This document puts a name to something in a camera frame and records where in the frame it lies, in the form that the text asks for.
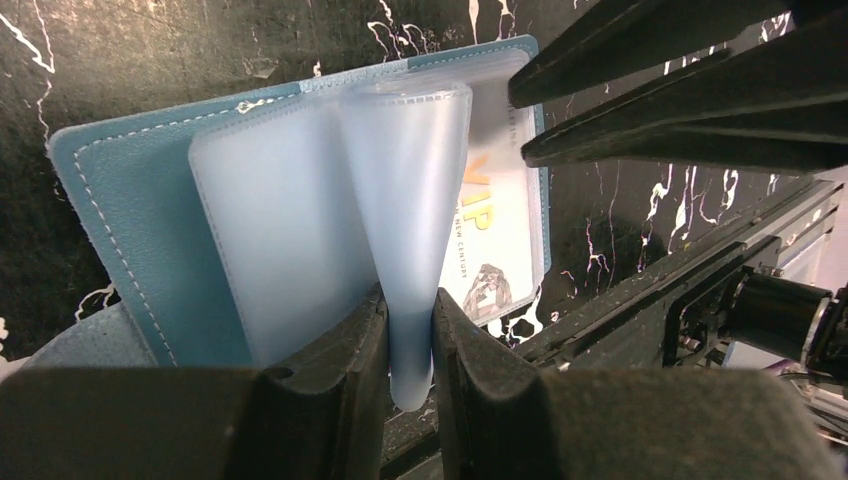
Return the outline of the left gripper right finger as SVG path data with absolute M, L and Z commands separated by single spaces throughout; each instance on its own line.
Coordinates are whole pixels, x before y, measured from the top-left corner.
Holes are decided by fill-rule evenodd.
M 448 479 L 840 479 L 799 396 L 752 370 L 532 366 L 439 291 Z

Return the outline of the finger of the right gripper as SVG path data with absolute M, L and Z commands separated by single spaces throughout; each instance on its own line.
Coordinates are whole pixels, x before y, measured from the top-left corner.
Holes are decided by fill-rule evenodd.
M 530 167 L 608 159 L 809 174 L 847 162 L 847 10 L 794 6 L 792 31 L 699 61 L 559 123 Z
M 508 82 L 517 108 L 544 103 L 721 44 L 792 1 L 599 1 Z

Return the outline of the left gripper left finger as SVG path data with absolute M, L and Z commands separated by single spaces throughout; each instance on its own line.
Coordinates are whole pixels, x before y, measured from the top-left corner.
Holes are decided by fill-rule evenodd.
M 263 370 L 30 368 L 1 386 L 5 479 L 375 479 L 388 391 L 379 286 Z

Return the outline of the blue card holder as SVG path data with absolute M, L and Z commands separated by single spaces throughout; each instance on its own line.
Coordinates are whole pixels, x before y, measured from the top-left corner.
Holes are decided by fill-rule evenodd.
M 381 284 L 393 400 L 419 408 L 471 148 L 509 148 L 538 182 L 541 267 L 516 310 L 550 267 L 546 173 L 520 152 L 541 111 L 507 94 L 537 52 L 521 35 L 57 131 L 49 158 L 120 302 L 34 363 L 266 367 Z

